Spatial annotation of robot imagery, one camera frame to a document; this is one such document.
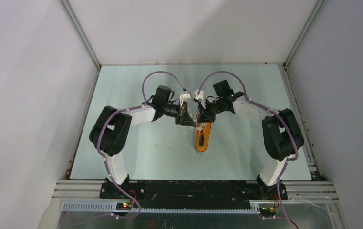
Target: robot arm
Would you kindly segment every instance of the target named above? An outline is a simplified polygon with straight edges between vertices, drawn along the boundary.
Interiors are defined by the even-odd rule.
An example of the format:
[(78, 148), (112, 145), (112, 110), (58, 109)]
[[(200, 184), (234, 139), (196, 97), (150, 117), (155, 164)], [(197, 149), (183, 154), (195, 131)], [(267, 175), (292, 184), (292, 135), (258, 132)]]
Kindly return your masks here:
[[(215, 115), (224, 111), (248, 117), (251, 121), (261, 124), (263, 128), (264, 146), (270, 158), (267, 160), (262, 172), (258, 175), (257, 183), (260, 186), (270, 187), (277, 183), (287, 158), (294, 158), (295, 150), (287, 134), (287, 130), (280, 131), (283, 125), (273, 114), (265, 111), (247, 101), (243, 92), (234, 93), (228, 82), (223, 80), (214, 85), (215, 92), (219, 97), (212, 102), (200, 101), (198, 110), (201, 115), (198, 123), (214, 122)], [(304, 144), (303, 136), (293, 112), (290, 109), (278, 111), (278, 113), (290, 129), (297, 148)]]
[[(108, 169), (118, 184), (122, 184), (129, 179), (128, 173), (125, 170), (124, 159), (120, 152), (125, 146), (131, 126), (155, 121), (163, 115), (175, 118), (176, 125), (196, 126), (196, 123), (188, 112), (188, 103), (182, 102), (180, 105), (175, 105), (169, 101), (170, 94), (170, 88), (159, 86), (152, 98), (152, 102), (146, 103), (138, 109), (117, 114), (109, 123), (109, 126), (114, 126), (114, 128), (105, 129), (100, 150), (105, 154)], [(106, 106), (98, 117), (89, 136), (95, 148), (97, 148), (97, 141), (104, 123), (116, 111), (117, 109)]]

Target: orange object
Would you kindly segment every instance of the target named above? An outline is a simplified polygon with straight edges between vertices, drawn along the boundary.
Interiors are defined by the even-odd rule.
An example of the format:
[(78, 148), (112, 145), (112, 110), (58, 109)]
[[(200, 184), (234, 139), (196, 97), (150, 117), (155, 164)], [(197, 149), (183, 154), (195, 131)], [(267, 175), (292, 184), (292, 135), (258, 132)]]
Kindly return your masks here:
[(202, 130), (195, 131), (195, 150), (199, 153), (204, 153), (208, 149), (209, 134), (211, 133), (212, 123), (198, 123), (197, 127), (202, 126)]

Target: black arm joint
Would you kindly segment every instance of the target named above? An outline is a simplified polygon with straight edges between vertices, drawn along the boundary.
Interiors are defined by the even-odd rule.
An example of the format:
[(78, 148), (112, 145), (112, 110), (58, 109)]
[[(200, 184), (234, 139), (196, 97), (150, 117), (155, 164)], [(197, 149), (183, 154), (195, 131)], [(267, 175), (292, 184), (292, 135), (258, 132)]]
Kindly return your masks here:
[(187, 102), (183, 102), (181, 106), (173, 104), (169, 101), (171, 92), (171, 89), (166, 86), (159, 86), (156, 89), (152, 102), (147, 103), (155, 110), (155, 116), (152, 121), (156, 121), (165, 115), (175, 118), (176, 125), (195, 127), (196, 123), (189, 115)]
[[(287, 124), (295, 140), (296, 147), (303, 146), (304, 140), (299, 129), (295, 115), (290, 109), (284, 109), (278, 113)], [(288, 136), (287, 130), (280, 131), (284, 128), (282, 122), (276, 116), (269, 116), (262, 120), (264, 146), (267, 153), (275, 160), (283, 161), (287, 156), (294, 154), (294, 146)]]
[[(260, 195), (261, 199), (272, 200), (274, 198), (274, 194), (278, 194), (277, 184), (267, 186), (263, 182), (263, 180), (261, 180), (260, 174), (257, 175), (256, 182), (257, 182), (257, 185), (259, 186), (259, 189), (260, 189), (259, 195)], [(281, 180), (280, 180), (280, 195), (281, 195), (282, 200), (287, 200), (288, 199), (288, 194), (286, 192), (285, 185), (282, 183)]]
[[(135, 197), (136, 194), (137, 200), (141, 203), (141, 205), (143, 204), (142, 202), (145, 199), (145, 195), (147, 193), (145, 182), (131, 181), (128, 175), (126, 180), (122, 184), (120, 184), (119, 187), (121, 187), (122, 190), (124, 190), (126, 193), (133, 197)], [(106, 178), (101, 184), (100, 199), (129, 199), (129, 197), (124, 195), (124, 193), (117, 189), (113, 182)]]
[[(93, 142), (95, 148), (97, 148), (98, 137), (100, 136), (104, 123), (116, 111), (117, 109), (106, 106), (94, 124), (89, 139)], [(125, 146), (131, 121), (132, 116), (128, 114), (118, 113), (114, 116), (108, 124), (113, 125), (114, 129), (111, 130), (107, 126), (101, 139), (100, 150), (106, 152), (108, 156), (118, 154)]]
[(201, 103), (198, 104), (198, 111), (200, 112), (200, 116), (198, 117), (197, 122), (198, 123), (213, 123), (215, 121), (215, 115), (230, 111), (232, 113), (235, 113), (235, 110), (233, 109), (233, 102), (243, 96), (243, 92), (236, 92), (234, 94), (231, 94), (227, 97), (222, 97), (220, 99), (214, 100), (210, 102), (208, 99), (206, 99), (204, 108)]

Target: metal extrusion rail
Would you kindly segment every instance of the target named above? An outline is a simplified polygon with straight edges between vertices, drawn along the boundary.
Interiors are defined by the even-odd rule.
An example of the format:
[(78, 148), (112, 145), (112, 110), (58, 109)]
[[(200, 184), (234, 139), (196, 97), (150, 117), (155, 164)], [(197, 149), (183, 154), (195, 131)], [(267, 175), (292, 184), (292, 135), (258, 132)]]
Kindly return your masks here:
[[(58, 180), (52, 198), (70, 201), (104, 201), (99, 199), (102, 180)], [(283, 181), (288, 192), (286, 203), (339, 203), (331, 181)], [(253, 200), (251, 203), (272, 203), (272, 200)]]

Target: light blue table surface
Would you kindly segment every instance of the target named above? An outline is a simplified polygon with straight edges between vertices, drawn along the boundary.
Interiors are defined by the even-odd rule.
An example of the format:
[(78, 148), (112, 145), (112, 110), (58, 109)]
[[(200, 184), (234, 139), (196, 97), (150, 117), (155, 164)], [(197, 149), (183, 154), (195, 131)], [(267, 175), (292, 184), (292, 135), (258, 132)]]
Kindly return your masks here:
[[(71, 179), (104, 179), (107, 172), (103, 158), (89, 141), (90, 131), (102, 109), (128, 108), (143, 102), (143, 79), (154, 71), (175, 74), (188, 90), (194, 92), (204, 78), (214, 71), (230, 71), (244, 82), (249, 97), (267, 106), (290, 107), (282, 77), (276, 64), (235, 65), (137, 65), (103, 66), (86, 118), (77, 149)], [(212, 85), (227, 79), (235, 91), (242, 91), (232, 76), (218, 74), (204, 85), (205, 97), (215, 95)], [(170, 76), (156, 74), (145, 84), (147, 98), (159, 85), (182, 91)], [(195, 114), (197, 104), (188, 101)], [(176, 126), (174, 118), (162, 117), (157, 121), (131, 127), (122, 154), (131, 179), (162, 180), (255, 180), (269, 157), (259, 124), (232, 114), (218, 114), (212, 125), (208, 150), (199, 154), (194, 150), (194, 131)], [(310, 180), (308, 165), (302, 148), (300, 158), (290, 162), (283, 176), (285, 180)]]

